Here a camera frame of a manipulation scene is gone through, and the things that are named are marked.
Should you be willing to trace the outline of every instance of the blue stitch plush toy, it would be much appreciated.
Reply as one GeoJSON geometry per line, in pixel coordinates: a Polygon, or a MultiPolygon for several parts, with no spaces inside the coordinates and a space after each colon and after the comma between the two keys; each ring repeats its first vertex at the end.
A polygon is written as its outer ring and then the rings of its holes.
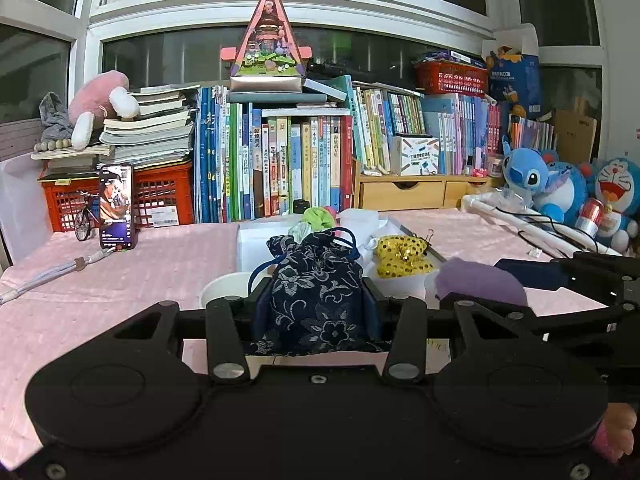
{"type": "Polygon", "coordinates": [[[534,209],[554,221],[574,227],[580,208],[587,200],[587,182],[581,171],[573,164],[559,162],[555,152],[543,153],[550,174],[569,174],[569,178],[551,193],[542,193],[534,198],[534,209]]]}
{"type": "Polygon", "coordinates": [[[568,179],[568,171],[550,173],[540,152],[529,148],[511,150],[503,141],[502,173],[509,188],[524,199],[539,193],[551,193],[568,179]]]}
{"type": "Polygon", "coordinates": [[[638,236],[638,224],[630,217],[640,206],[640,168],[626,158],[610,160],[596,176],[595,195],[607,207],[598,240],[624,254],[629,240],[638,236]]]}

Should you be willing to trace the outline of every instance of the white box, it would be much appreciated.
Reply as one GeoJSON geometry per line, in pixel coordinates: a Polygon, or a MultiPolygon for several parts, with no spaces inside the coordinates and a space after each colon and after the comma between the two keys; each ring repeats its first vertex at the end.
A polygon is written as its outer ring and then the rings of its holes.
{"type": "Polygon", "coordinates": [[[438,173],[440,141],[425,136],[393,136],[391,172],[397,175],[432,175],[438,173]]]}

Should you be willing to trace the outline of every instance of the purple plush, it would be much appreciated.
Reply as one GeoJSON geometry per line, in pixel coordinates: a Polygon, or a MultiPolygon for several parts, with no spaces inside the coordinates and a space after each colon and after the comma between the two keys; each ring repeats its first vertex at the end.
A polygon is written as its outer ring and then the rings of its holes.
{"type": "Polygon", "coordinates": [[[442,265],[435,281],[439,299],[456,292],[527,306],[527,294],[520,282],[505,270],[485,264],[452,258],[442,265]]]}

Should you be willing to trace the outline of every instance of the soda can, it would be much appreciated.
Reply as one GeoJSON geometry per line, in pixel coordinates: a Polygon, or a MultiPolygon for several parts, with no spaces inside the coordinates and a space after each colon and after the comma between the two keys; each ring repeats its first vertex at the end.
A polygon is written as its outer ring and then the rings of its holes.
{"type": "Polygon", "coordinates": [[[600,200],[590,198],[582,205],[575,228],[595,237],[604,216],[604,204],[600,200]]]}

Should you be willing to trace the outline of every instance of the red crate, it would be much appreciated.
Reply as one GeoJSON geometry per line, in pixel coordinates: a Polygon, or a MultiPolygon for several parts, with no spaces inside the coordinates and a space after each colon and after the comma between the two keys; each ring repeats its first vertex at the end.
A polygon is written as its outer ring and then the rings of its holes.
{"type": "Polygon", "coordinates": [[[488,72],[483,68],[446,61],[421,61],[415,64],[418,88],[427,94],[458,92],[471,96],[487,93],[488,72]]]}
{"type": "MultiPolygon", "coordinates": [[[[191,163],[134,172],[136,227],[151,227],[156,207],[173,205],[180,225],[193,224],[191,208],[191,163]]],[[[54,231],[73,231],[76,213],[84,207],[80,191],[98,194],[98,178],[73,178],[68,186],[41,182],[54,231]]]]}

